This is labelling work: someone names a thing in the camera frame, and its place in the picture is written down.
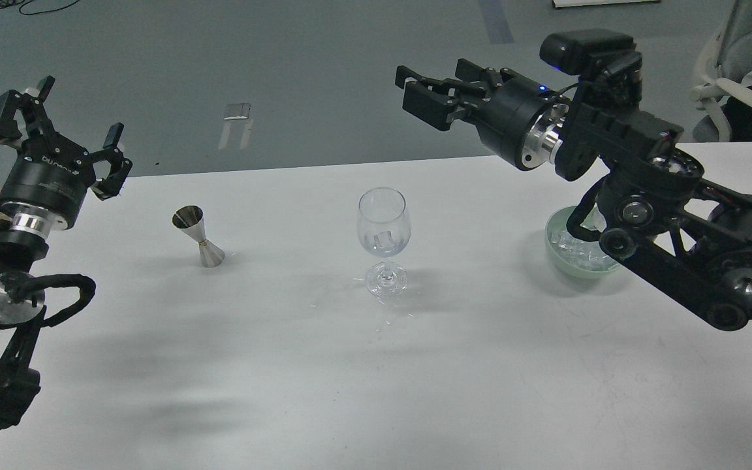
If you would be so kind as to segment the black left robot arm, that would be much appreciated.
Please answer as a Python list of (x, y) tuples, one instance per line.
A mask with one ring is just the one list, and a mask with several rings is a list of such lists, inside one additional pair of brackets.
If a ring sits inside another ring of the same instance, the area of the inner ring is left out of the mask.
[(121, 123), (92, 152), (55, 130), (44, 109), (54, 81), (43, 78), (34, 94), (0, 96), (0, 145), (17, 152), (0, 190), (0, 431), (17, 426), (39, 393), (30, 361), (40, 330), (95, 297), (86, 275), (34, 277), (32, 265), (47, 255), (51, 232), (74, 226), (88, 191), (101, 200), (118, 196), (133, 166), (119, 148)]

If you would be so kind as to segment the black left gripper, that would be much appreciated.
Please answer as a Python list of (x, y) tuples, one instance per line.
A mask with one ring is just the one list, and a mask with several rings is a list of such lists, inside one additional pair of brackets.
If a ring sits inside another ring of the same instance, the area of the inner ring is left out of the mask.
[[(67, 230), (78, 219), (87, 188), (91, 185), (101, 200), (119, 196), (133, 163), (119, 148), (122, 122), (108, 128), (100, 151), (87, 154), (68, 140), (55, 144), (56, 131), (44, 109), (54, 84), (48, 75), (36, 93), (11, 89), (0, 95), (0, 146), (18, 152), (0, 191), (0, 211), (12, 216), (18, 208), (36, 206), (55, 214), (57, 230)], [(96, 180), (94, 170), (76, 164), (84, 158), (90, 166), (108, 163), (107, 175)]]

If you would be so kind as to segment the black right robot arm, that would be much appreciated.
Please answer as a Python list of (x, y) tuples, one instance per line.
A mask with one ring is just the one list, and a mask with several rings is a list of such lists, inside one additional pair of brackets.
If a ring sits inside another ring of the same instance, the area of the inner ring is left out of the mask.
[(682, 128), (640, 110), (642, 54), (605, 29), (549, 35), (540, 58), (577, 77), (573, 98), (511, 69), (460, 59), (437, 80), (397, 66), (402, 107), (440, 131), (474, 125), (487, 149), (529, 172), (551, 163), (567, 181), (596, 160), (608, 173), (567, 218), (603, 253), (722, 331), (752, 321), (752, 195), (704, 179), (676, 146)]

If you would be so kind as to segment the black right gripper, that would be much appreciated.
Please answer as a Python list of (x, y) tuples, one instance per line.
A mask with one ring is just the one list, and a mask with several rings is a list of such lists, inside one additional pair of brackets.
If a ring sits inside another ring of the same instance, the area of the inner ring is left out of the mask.
[[(397, 66), (395, 84), (405, 90), (402, 108), (439, 131), (463, 118), (487, 149), (522, 172), (555, 163), (570, 98), (509, 68), (481, 67), (463, 57), (456, 78), (438, 80)], [(474, 84), (483, 96), (468, 96)]]

